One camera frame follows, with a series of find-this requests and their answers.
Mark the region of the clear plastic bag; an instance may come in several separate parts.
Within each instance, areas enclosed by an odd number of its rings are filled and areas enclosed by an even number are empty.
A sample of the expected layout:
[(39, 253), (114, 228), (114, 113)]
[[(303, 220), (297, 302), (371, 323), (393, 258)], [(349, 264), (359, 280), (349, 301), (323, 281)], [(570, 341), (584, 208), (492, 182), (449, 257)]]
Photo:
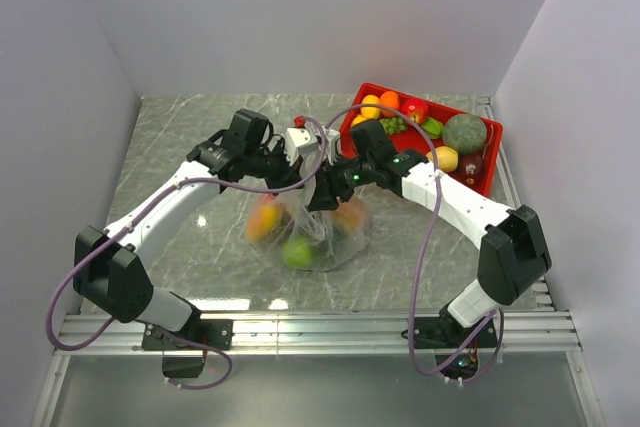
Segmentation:
[(262, 256), (283, 267), (293, 269), (284, 264), (281, 256), (282, 245), (290, 237), (306, 237), (312, 245), (314, 264), (308, 270), (299, 271), (328, 272), (339, 269), (366, 246), (367, 207), (364, 229), (350, 234), (343, 232), (333, 222), (333, 211), (309, 212), (303, 204), (303, 193), (300, 189), (281, 194), (260, 194), (249, 216), (260, 204), (275, 204), (279, 207), (281, 221), (268, 237), (259, 242), (249, 242), (246, 234), (245, 238)]

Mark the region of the yellow orange fake mango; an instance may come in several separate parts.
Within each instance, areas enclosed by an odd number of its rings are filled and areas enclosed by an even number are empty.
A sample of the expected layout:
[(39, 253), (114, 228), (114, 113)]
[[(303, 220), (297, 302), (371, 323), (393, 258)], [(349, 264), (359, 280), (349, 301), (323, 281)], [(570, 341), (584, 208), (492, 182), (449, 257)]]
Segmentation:
[(248, 218), (245, 234), (249, 242), (268, 237), (281, 221), (281, 209), (275, 204), (258, 205)]

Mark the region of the green fake apple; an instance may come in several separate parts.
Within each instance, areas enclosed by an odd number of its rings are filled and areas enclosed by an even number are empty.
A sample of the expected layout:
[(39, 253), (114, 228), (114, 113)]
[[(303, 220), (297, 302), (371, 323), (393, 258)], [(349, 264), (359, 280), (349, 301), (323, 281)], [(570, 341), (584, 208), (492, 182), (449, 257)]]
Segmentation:
[(306, 237), (290, 237), (281, 248), (284, 264), (298, 270), (308, 270), (314, 264), (314, 253)]

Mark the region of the orange fake pineapple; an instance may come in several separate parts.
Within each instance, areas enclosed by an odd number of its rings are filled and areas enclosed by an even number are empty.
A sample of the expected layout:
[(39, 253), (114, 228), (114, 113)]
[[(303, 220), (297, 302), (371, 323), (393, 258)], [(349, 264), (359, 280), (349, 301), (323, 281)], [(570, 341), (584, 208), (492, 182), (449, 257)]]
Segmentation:
[(331, 216), (339, 229), (353, 234), (364, 229), (367, 220), (366, 205), (359, 197), (353, 196), (349, 201), (342, 202)]

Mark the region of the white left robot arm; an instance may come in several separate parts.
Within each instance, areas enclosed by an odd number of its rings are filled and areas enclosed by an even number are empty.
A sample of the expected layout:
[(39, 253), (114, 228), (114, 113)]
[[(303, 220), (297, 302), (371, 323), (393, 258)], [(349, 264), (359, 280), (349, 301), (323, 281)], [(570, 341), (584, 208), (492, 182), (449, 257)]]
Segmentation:
[(197, 144), (178, 170), (132, 212), (104, 229), (85, 228), (76, 239), (72, 287), (113, 319), (157, 325), (177, 348), (201, 337), (199, 310), (152, 284), (146, 267), (180, 224), (245, 177), (265, 181), (265, 194), (307, 186), (328, 147), (321, 124), (303, 117), (281, 136), (271, 121), (247, 109)]

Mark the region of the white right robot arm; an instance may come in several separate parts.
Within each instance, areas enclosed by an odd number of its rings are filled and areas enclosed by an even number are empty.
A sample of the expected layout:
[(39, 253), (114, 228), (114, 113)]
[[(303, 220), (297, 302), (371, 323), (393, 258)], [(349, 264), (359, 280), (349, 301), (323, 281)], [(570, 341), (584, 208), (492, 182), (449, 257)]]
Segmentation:
[(475, 279), (442, 310), (445, 342), (462, 346), (476, 325), (498, 307), (513, 304), (552, 265), (538, 214), (507, 205), (463, 186), (419, 152), (397, 151), (376, 120), (356, 125), (355, 156), (339, 151), (340, 135), (323, 131), (326, 153), (316, 173), (310, 207), (331, 210), (354, 191), (374, 184), (431, 211), (459, 230), (479, 251)]

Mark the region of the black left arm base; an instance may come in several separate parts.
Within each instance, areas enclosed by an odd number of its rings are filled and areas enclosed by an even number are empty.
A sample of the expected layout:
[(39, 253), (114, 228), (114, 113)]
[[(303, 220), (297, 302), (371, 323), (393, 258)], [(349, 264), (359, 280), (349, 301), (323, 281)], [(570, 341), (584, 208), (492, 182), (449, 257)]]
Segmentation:
[[(171, 332), (150, 324), (145, 327), (141, 350), (162, 354), (161, 370), (167, 383), (193, 391), (213, 388), (225, 382), (233, 370), (233, 360), (228, 354), (233, 326), (231, 319), (196, 319), (180, 331)], [(207, 384), (187, 384), (204, 373), (206, 361), (213, 355), (226, 362), (221, 376)]]

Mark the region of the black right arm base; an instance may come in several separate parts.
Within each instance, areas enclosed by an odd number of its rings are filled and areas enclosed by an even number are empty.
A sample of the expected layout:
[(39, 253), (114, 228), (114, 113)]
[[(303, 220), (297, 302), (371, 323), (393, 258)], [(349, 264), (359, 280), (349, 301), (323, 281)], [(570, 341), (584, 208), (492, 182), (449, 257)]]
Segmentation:
[[(457, 349), (480, 324), (478, 321), (471, 327), (461, 327), (448, 317), (417, 316), (414, 319), (414, 348)], [(493, 319), (483, 326), (470, 344), (479, 348), (494, 348), (498, 345), (497, 329)]]

